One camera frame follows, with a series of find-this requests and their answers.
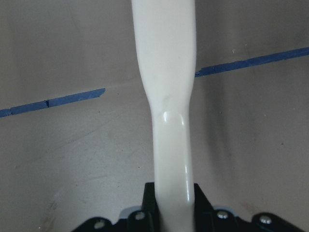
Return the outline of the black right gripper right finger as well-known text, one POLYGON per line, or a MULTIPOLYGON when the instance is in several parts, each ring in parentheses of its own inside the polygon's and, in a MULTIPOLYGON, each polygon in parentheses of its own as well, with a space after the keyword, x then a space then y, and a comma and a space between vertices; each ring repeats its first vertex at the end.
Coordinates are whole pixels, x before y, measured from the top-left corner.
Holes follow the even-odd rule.
POLYGON ((194 183, 194 194, 195 194, 195 215, 201 215, 202 213, 211 212, 213 206, 208 201, 206 195, 197 183, 194 183))

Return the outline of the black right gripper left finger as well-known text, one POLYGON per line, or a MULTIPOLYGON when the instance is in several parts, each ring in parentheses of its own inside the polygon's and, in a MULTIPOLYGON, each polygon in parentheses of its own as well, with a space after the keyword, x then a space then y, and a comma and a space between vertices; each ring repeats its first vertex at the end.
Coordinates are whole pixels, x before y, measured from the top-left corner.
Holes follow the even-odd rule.
POLYGON ((147 182, 144 186, 141 209, 142 211, 150 213, 154 218, 159 216, 159 210, 155 198, 154 182, 147 182))

